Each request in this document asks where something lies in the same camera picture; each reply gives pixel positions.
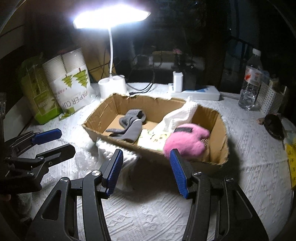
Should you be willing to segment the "pink plush toy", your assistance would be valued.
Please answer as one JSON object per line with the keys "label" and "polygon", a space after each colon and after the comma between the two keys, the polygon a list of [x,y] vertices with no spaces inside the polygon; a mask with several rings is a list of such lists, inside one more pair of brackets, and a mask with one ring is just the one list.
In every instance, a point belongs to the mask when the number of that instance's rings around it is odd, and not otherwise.
{"label": "pink plush toy", "polygon": [[192,161],[208,162],[210,132],[194,123],[186,123],[175,128],[167,138],[163,153],[169,159],[172,149],[177,149],[180,155]]}

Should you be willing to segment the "grey sock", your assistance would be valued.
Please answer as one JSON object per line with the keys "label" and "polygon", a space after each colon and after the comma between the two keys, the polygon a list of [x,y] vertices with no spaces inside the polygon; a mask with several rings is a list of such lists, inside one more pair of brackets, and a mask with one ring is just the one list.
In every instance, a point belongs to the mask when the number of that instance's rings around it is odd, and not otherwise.
{"label": "grey sock", "polygon": [[134,143],[142,132],[142,125],[145,123],[146,115],[142,109],[130,109],[125,116],[119,119],[122,128],[108,128],[106,132],[110,137]]}

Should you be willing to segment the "green paper cup pack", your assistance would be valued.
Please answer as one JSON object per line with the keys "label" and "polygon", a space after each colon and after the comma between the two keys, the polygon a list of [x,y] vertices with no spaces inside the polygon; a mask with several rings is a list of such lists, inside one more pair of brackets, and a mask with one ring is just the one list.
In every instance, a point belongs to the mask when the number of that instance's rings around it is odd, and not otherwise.
{"label": "green paper cup pack", "polygon": [[22,62],[18,80],[34,119],[41,125],[62,113],[43,69],[43,55]]}

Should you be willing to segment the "paper cup sleeve pack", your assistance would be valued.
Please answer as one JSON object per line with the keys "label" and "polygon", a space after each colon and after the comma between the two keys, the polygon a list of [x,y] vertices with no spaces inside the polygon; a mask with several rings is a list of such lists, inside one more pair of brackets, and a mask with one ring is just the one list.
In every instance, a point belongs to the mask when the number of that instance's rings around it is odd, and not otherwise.
{"label": "paper cup sleeve pack", "polygon": [[43,64],[43,70],[65,119],[95,99],[81,48],[58,55]]}

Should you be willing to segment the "yellow tissue pack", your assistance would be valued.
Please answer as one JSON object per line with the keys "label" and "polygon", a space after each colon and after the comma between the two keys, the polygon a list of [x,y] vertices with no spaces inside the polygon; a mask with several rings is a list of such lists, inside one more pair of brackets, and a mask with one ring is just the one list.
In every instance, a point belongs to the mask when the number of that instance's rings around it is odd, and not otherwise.
{"label": "yellow tissue pack", "polygon": [[288,158],[288,166],[290,170],[290,181],[292,190],[295,189],[296,186],[296,152],[295,145],[286,144],[285,150]]}

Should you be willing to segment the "black round object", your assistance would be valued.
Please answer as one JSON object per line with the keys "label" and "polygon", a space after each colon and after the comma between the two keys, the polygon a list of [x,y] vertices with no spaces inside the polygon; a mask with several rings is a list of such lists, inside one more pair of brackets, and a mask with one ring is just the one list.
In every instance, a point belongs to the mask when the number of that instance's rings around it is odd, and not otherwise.
{"label": "black round object", "polygon": [[276,114],[267,114],[263,120],[263,125],[273,138],[280,141],[284,140],[283,126]]}

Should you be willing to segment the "clear plastic water bottle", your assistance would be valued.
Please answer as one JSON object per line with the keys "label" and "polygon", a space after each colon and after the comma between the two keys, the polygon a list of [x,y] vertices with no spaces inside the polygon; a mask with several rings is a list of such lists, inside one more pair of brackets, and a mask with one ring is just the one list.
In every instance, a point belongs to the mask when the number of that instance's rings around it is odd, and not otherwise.
{"label": "clear plastic water bottle", "polygon": [[252,49],[252,56],[247,61],[243,85],[240,91],[238,105],[244,110],[253,108],[263,75],[263,68],[261,63],[261,52],[258,49]]}

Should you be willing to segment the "white power strip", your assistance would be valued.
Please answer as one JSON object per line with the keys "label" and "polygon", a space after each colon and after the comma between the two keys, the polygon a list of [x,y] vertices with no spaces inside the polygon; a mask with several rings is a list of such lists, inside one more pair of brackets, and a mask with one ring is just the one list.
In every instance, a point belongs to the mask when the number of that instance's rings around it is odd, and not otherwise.
{"label": "white power strip", "polygon": [[184,90],[182,92],[175,92],[173,90],[173,84],[168,84],[168,94],[171,97],[183,98],[191,96],[193,100],[213,100],[219,101],[220,92],[214,86],[206,86],[205,88],[199,90]]}

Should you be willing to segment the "brown cardboard box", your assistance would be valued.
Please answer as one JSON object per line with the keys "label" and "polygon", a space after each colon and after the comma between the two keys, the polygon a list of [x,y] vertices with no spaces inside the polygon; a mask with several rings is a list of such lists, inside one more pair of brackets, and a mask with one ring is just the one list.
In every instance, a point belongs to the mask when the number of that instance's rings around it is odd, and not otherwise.
{"label": "brown cardboard box", "polygon": [[[169,164],[169,159],[164,156],[163,148],[171,133],[159,131],[157,125],[165,115],[181,108],[185,102],[175,98],[166,100],[145,95],[129,97],[113,94],[93,111],[84,122],[83,127],[94,141],[101,138],[113,145],[135,151],[145,159]],[[110,133],[106,130],[108,128],[121,128],[119,119],[125,116],[130,109],[142,109],[146,115],[139,138],[134,143],[128,143],[110,137]],[[208,162],[190,161],[195,170],[213,174],[228,161],[229,155],[228,138],[221,115],[213,109],[198,105],[191,123],[210,132],[208,138],[210,157]]]}

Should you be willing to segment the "white perforated organizer basket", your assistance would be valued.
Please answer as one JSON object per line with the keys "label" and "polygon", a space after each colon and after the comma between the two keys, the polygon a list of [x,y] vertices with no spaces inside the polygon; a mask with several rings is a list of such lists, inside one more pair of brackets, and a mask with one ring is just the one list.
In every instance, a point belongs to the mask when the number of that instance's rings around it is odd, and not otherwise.
{"label": "white perforated organizer basket", "polygon": [[285,97],[278,87],[279,79],[269,79],[269,83],[262,82],[257,96],[256,105],[262,114],[278,113]]}

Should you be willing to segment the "black power adapter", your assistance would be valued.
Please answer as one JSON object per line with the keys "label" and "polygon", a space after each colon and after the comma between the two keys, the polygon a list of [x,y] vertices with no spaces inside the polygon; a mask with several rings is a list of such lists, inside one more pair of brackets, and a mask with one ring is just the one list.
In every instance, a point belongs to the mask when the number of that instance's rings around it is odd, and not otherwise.
{"label": "black power adapter", "polygon": [[183,90],[195,90],[196,89],[196,73],[189,69],[183,70]]}

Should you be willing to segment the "white USB charger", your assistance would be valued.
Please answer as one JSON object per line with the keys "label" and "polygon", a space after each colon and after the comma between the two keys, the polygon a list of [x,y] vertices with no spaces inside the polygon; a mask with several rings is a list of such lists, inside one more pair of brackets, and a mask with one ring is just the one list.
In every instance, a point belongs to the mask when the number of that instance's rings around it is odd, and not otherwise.
{"label": "white USB charger", "polygon": [[174,92],[183,91],[183,73],[182,72],[173,72],[173,90]]}

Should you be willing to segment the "white desk lamp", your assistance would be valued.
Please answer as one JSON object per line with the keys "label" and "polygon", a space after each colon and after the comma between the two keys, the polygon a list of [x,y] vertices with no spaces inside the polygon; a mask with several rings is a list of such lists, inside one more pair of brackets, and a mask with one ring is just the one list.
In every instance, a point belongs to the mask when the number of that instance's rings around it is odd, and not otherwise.
{"label": "white desk lamp", "polygon": [[105,4],[99,8],[81,11],[74,17],[73,26],[76,29],[108,31],[110,44],[109,76],[98,81],[102,99],[114,93],[128,95],[125,77],[112,74],[114,50],[111,30],[117,26],[143,21],[150,15],[151,12],[142,7],[119,1],[118,3]]}

